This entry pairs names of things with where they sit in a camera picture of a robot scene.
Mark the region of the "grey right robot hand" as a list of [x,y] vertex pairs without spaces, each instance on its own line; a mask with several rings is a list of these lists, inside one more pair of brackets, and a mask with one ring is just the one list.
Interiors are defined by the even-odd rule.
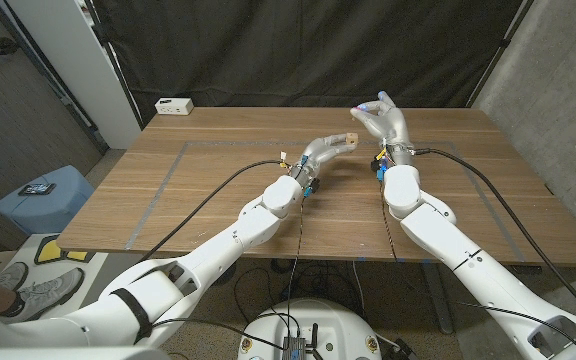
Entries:
[[412,165],[413,144],[402,111],[385,91],[378,99],[353,107],[351,115],[359,120],[386,148],[386,153],[395,165]]

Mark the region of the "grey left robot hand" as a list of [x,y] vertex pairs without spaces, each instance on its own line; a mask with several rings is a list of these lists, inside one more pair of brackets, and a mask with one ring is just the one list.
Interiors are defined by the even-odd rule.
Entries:
[[355,149],[356,144],[348,143],[346,134],[316,138],[305,148],[301,158],[293,165],[290,176],[302,188],[305,188],[318,176],[324,163],[340,154],[349,153]]

